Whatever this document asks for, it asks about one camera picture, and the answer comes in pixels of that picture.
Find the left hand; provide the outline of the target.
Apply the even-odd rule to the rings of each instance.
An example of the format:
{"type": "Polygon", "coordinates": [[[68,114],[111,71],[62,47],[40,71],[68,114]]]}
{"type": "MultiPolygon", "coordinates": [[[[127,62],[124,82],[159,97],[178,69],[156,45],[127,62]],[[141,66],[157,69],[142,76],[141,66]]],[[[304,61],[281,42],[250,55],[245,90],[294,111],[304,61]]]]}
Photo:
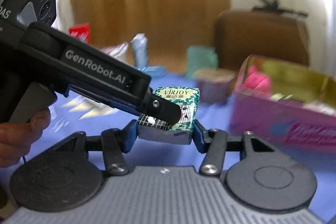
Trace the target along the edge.
{"type": "Polygon", "coordinates": [[[18,164],[41,138],[51,121],[49,108],[37,112],[29,123],[1,123],[1,167],[18,164]]]}

